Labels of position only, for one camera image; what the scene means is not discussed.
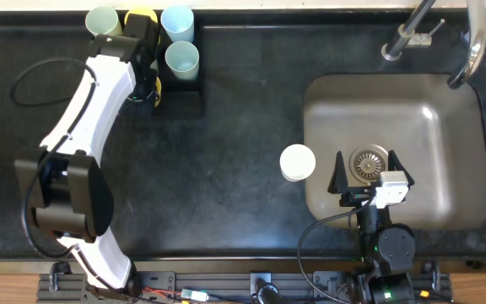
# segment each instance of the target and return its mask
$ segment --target wooden floor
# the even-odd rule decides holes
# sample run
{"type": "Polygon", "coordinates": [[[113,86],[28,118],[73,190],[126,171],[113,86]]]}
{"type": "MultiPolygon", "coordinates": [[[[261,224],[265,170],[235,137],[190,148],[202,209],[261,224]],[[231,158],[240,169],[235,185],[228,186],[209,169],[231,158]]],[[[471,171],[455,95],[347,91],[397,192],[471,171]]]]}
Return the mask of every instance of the wooden floor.
{"type": "MultiPolygon", "coordinates": [[[[455,302],[486,304],[486,274],[452,274],[455,302]]],[[[38,276],[0,275],[0,304],[33,304],[36,299],[38,276]]]]}

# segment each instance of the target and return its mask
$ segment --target sink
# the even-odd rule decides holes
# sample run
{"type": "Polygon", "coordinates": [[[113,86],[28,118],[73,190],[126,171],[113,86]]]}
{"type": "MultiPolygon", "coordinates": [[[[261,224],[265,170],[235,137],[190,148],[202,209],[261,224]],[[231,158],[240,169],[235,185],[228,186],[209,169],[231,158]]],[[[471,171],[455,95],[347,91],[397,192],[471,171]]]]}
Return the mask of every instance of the sink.
{"type": "MultiPolygon", "coordinates": [[[[448,75],[328,75],[304,99],[305,145],[316,168],[306,202],[321,220],[349,211],[327,192],[335,155],[343,153],[349,186],[387,168],[393,149],[415,185],[391,220],[417,229],[471,229],[486,221],[486,146],[478,96],[451,90],[448,75]]],[[[348,228],[348,219],[331,226],[348,228]]]]}

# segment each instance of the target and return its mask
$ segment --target countertop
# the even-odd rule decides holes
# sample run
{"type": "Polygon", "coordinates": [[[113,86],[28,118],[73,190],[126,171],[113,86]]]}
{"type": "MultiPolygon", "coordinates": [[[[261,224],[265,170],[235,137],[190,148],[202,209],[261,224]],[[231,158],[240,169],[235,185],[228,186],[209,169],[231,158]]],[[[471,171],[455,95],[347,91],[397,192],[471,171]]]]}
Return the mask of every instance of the countertop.
{"type": "MultiPolygon", "coordinates": [[[[458,39],[466,13],[433,12],[422,30],[444,15],[431,48],[387,62],[381,46],[405,12],[197,14],[204,115],[117,119],[105,145],[101,168],[115,198],[111,228],[123,252],[135,259],[293,257],[315,219],[305,184],[287,182],[278,158],[288,145],[303,143],[306,87],[328,73],[452,72],[467,53],[458,39]]],[[[82,14],[0,16],[0,259],[41,259],[20,228],[14,154],[37,146],[65,110],[64,104],[16,106],[8,89],[33,62],[85,59],[90,35],[82,20],[82,14]]],[[[54,64],[39,70],[22,96],[71,95],[80,78],[77,69],[54,64]]],[[[486,55],[470,84],[480,95],[486,133],[486,55]]],[[[416,244],[420,257],[486,258],[486,224],[416,231],[416,244]]],[[[356,230],[321,227],[305,248],[316,257],[359,256],[356,230]]]]}

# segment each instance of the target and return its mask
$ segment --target sink drain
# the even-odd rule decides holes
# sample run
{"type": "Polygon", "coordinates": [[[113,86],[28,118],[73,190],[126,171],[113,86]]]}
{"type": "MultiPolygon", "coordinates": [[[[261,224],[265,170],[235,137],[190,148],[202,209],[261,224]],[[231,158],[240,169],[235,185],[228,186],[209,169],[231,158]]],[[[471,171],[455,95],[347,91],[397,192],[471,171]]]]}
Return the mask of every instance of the sink drain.
{"type": "Polygon", "coordinates": [[[367,144],[356,149],[350,157],[350,168],[362,182],[373,182],[387,168],[387,152],[378,145],[367,144]]]}

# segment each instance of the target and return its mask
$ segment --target faucet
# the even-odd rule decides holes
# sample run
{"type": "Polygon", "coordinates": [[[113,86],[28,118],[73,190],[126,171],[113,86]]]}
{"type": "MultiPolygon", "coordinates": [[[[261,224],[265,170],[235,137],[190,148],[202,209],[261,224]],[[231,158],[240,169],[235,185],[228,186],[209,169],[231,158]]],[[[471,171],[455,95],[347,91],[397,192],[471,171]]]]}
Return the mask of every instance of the faucet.
{"type": "MultiPolygon", "coordinates": [[[[421,19],[429,12],[436,0],[423,0],[413,11],[406,24],[401,24],[391,43],[386,43],[381,48],[382,56],[390,61],[401,57],[402,50],[406,47],[429,46],[431,36],[443,24],[438,24],[429,34],[416,34],[415,29],[421,19]]],[[[467,0],[468,18],[470,19],[470,46],[468,47],[467,60],[447,79],[447,85],[452,89],[458,89],[478,69],[486,47],[486,12],[484,0],[467,0]]]]}

